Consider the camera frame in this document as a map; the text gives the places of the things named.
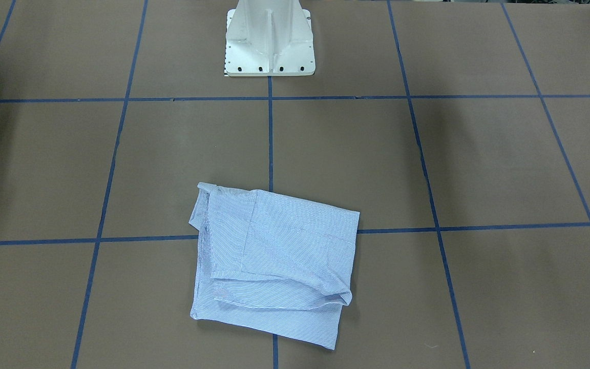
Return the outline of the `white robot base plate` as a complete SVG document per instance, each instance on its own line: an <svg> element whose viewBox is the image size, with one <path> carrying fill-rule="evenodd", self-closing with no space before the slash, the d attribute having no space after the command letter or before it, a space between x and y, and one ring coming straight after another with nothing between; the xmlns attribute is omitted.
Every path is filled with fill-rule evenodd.
<svg viewBox="0 0 590 369"><path fill-rule="evenodd" d="M311 12L299 1L239 1L226 14L229 77L310 76L316 71Z"/></svg>

